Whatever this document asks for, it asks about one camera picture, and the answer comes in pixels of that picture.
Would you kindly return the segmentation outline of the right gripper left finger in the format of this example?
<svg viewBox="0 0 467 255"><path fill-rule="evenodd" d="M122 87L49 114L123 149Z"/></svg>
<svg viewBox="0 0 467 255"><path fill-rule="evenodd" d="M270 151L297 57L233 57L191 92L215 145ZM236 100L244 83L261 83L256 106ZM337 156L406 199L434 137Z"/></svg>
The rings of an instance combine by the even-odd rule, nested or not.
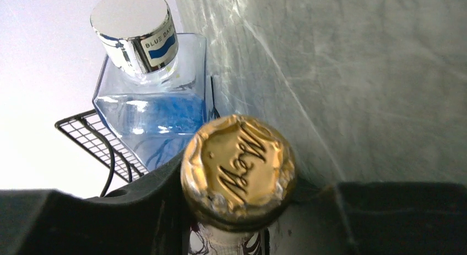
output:
<svg viewBox="0 0 467 255"><path fill-rule="evenodd" d="M1 192L1 254L186 254L182 156L105 197Z"/></svg>

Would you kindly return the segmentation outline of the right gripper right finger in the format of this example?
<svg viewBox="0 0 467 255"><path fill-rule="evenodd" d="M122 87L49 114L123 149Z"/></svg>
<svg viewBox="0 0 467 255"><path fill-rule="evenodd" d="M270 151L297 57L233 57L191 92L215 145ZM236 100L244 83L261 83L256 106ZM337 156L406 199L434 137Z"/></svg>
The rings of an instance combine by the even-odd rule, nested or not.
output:
<svg viewBox="0 0 467 255"><path fill-rule="evenodd" d="M466 254L466 188L342 182L302 192L270 227L271 254Z"/></svg>

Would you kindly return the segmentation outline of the dark wine bottle gold cap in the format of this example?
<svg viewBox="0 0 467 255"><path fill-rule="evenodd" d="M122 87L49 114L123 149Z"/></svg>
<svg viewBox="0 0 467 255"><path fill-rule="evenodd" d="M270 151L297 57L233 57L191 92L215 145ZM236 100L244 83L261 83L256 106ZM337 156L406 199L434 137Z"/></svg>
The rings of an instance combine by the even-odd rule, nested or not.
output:
<svg viewBox="0 0 467 255"><path fill-rule="evenodd" d="M276 129L230 115L193 136L180 178L203 254L266 254L267 228L289 205L297 172L290 144Z"/></svg>

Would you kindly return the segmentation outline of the blue glass bottle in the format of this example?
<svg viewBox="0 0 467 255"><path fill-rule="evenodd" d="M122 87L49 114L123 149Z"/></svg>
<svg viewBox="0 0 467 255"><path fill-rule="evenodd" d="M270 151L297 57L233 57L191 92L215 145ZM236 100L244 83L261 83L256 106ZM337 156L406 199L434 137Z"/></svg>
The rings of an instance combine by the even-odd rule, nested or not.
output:
<svg viewBox="0 0 467 255"><path fill-rule="evenodd" d="M214 118L207 39L178 33L166 0L102 0L90 23L106 50L94 107L153 171Z"/></svg>

